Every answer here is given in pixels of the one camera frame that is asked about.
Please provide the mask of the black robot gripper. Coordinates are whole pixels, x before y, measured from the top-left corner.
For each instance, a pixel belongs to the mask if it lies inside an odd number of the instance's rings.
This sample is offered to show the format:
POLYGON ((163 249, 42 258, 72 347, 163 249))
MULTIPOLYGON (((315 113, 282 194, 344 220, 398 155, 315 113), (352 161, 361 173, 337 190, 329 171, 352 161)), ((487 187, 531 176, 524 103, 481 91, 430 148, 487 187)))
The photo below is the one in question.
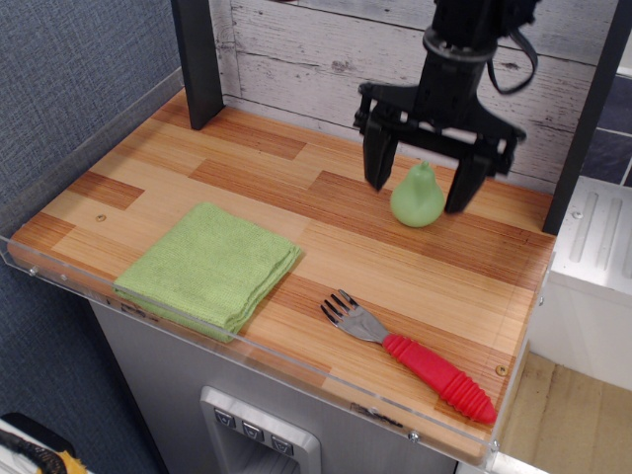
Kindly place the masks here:
POLYGON ((479 45, 470 39, 464 46, 454 39, 426 30, 427 56, 417 86, 360 84, 354 123, 363 135, 364 177, 377 191, 391 175, 400 141, 460 160, 446 213, 464 211, 490 173, 506 174, 525 139, 521 128, 490 113, 478 99, 483 71, 493 69, 498 38, 479 45))

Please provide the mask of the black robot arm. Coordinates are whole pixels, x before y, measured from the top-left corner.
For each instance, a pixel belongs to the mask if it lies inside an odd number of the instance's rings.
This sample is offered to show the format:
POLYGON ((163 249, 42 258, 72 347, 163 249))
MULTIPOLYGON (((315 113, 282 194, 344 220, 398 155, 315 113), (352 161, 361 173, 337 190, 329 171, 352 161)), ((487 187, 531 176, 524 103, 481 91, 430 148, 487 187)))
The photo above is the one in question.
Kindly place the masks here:
POLYGON ((526 133, 486 110, 478 99, 484 74, 496 77, 494 56, 509 37, 538 65, 520 28, 534 21, 533 1, 438 1, 423 44, 420 81, 412 86, 365 82, 354 126, 363 136, 365 179, 381 190, 404 142, 457 160, 445 204, 461 212, 488 177, 507 174, 526 133))

